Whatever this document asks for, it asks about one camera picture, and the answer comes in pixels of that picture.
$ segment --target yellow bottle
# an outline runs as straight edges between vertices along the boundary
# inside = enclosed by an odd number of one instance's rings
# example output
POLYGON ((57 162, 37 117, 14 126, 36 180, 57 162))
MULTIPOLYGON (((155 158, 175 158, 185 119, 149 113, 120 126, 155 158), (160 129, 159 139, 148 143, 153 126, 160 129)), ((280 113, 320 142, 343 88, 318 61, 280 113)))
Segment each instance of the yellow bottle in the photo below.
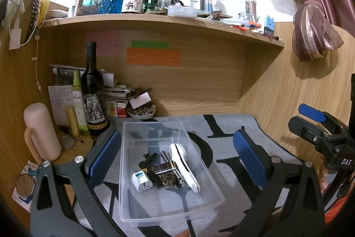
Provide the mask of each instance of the yellow bottle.
POLYGON ((82 135, 87 135, 89 132, 89 128, 85 117, 84 103, 83 103, 83 97, 81 93, 81 84, 80 84, 78 70, 74 71, 74 82, 73 82, 72 91, 73 91, 75 115, 78 121, 80 133, 82 135))

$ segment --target stack of papers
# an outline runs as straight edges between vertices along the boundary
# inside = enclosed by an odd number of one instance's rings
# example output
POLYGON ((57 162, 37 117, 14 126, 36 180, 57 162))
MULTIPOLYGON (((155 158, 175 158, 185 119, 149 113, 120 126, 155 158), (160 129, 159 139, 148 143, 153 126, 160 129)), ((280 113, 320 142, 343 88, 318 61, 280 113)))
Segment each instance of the stack of papers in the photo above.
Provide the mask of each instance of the stack of papers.
POLYGON ((107 101, 116 102, 118 108, 125 108, 128 105, 131 88, 105 88, 107 101))

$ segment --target metal screw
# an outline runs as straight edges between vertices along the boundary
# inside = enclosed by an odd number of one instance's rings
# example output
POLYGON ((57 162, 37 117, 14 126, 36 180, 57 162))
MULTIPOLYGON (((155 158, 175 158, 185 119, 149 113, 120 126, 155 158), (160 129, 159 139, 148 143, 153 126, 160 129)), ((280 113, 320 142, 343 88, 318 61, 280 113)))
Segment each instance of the metal screw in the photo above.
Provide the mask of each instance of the metal screw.
POLYGON ((79 163, 81 163, 82 161, 84 161, 84 157, 83 157, 83 156, 76 156, 75 159, 74 159, 74 161, 79 164, 79 163))
POLYGON ((271 161, 275 164, 278 164, 281 162, 281 159, 278 156, 272 156, 271 161))
POLYGON ((312 168, 313 164, 311 161, 306 161, 305 162, 305 165, 308 167, 308 168, 312 168))
POLYGON ((49 165, 50 165, 50 161, 47 160, 47 161, 44 161, 44 162, 43 162, 43 167, 46 168, 46 167, 48 167, 49 165))

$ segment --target wine bottle label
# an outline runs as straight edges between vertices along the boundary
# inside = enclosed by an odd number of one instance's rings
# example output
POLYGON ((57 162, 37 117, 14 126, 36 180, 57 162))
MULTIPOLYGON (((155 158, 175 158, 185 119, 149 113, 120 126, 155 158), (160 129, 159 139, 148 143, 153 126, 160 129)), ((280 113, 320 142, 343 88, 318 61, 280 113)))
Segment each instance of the wine bottle label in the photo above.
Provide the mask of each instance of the wine bottle label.
POLYGON ((94 95, 83 94, 84 111, 89 129, 103 129, 108 125, 105 108, 105 92, 94 95))
POLYGON ((76 119, 78 120, 79 129, 88 130, 86 116, 84 112, 83 97, 81 91, 73 90, 73 100, 76 119))
POLYGON ((141 13, 143 0, 123 0, 122 12, 141 13))

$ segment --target bowl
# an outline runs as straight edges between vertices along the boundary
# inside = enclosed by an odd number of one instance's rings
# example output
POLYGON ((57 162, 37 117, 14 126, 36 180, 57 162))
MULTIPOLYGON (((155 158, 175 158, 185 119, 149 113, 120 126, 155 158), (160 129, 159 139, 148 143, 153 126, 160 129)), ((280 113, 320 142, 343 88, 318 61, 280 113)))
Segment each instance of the bowl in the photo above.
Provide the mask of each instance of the bowl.
POLYGON ((131 114, 130 112, 127 112, 127 113, 130 115, 131 118, 139 119, 139 120, 147 120, 147 119, 151 119, 154 116, 155 112, 152 112, 151 114, 146 115, 146 116, 136 116, 136 115, 131 114))

